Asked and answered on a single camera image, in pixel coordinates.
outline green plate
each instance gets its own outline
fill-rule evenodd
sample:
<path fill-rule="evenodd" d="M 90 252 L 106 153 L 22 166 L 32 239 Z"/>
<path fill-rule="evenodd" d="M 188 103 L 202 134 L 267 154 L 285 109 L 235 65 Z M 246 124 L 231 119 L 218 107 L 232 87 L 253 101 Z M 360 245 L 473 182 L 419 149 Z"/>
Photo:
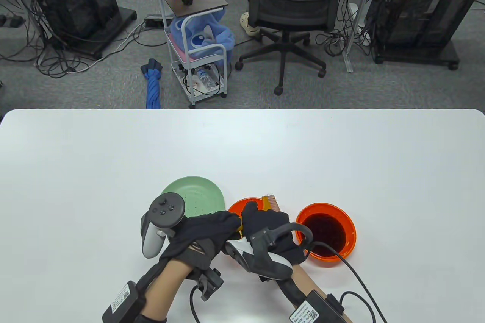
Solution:
<path fill-rule="evenodd" d="M 195 217 L 223 211 L 224 196 L 217 185 L 201 176 L 186 176 L 170 183 L 162 192 L 177 193 L 185 201 L 185 215 Z"/>

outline office chair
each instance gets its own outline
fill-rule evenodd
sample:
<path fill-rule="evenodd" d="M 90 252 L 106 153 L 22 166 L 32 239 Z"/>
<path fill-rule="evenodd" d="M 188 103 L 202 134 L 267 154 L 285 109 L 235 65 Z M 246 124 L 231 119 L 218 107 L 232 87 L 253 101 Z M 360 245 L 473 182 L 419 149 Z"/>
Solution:
<path fill-rule="evenodd" d="M 334 29 L 339 0 L 248 0 L 249 20 L 252 27 L 267 27 L 281 30 L 281 36 L 261 29 L 260 35 L 269 38 L 274 43 L 251 51 L 239 57 L 234 68 L 241 70 L 244 60 L 258 55 L 279 51 L 281 53 L 279 84 L 274 88 L 277 96 L 283 93 L 286 53 L 291 52 L 321 67 L 318 76 L 326 75 L 326 63 L 314 55 L 298 47 L 296 43 L 303 41 L 304 46 L 310 44 L 310 34 L 291 36 L 291 32 L 321 30 L 329 32 Z"/>

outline black glove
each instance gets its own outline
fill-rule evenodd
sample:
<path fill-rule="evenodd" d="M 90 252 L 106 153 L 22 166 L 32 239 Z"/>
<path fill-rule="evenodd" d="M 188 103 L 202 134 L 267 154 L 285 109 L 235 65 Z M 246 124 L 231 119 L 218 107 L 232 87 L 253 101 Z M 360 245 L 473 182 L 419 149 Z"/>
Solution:
<path fill-rule="evenodd" d="M 185 218 L 175 226 L 175 236 L 170 239 L 160 260 L 176 258 L 206 270 L 227 240 L 239 238 L 237 230 L 240 226 L 239 216 L 229 211 Z"/>
<path fill-rule="evenodd" d="M 242 217 L 242 235 L 249 237 L 264 228 L 275 229 L 289 223 L 289 217 L 284 212 L 276 212 L 272 209 L 267 211 L 258 210 L 256 202 L 249 202 L 244 207 Z M 293 236 L 288 233 L 277 238 L 275 245 L 268 249 L 289 261 L 291 265 L 301 264 L 305 261 L 303 248 L 293 242 Z"/>

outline white shoe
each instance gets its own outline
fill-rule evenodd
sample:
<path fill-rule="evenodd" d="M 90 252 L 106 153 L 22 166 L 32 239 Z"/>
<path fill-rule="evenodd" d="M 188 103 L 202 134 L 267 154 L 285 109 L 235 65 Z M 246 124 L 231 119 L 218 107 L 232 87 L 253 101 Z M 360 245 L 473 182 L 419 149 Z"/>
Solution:
<path fill-rule="evenodd" d="M 249 25 L 247 22 L 249 20 L 249 13 L 245 12 L 243 15 L 241 15 L 241 18 L 239 19 L 239 24 L 241 24 L 241 27 L 244 29 L 246 34 L 250 37 L 256 37 L 260 33 L 260 28 L 256 27 L 253 28 L 251 25 Z"/>

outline plastic bottle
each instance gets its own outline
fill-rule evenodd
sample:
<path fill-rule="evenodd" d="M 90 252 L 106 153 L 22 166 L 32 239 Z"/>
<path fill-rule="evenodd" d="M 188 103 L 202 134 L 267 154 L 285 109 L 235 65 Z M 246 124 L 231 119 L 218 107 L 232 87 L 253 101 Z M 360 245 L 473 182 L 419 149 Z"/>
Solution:
<path fill-rule="evenodd" d="M 202 67 L 197 68 L 196 73 L 200 81 L 202 82 L 202 84 L 204 84 L 204 87 L 206 88 L 207 91 L 212 91 L 214 88 L 217 87 L 215 82 L 211 79 L 211 77 L 207 74 L 207 72 Z"/>

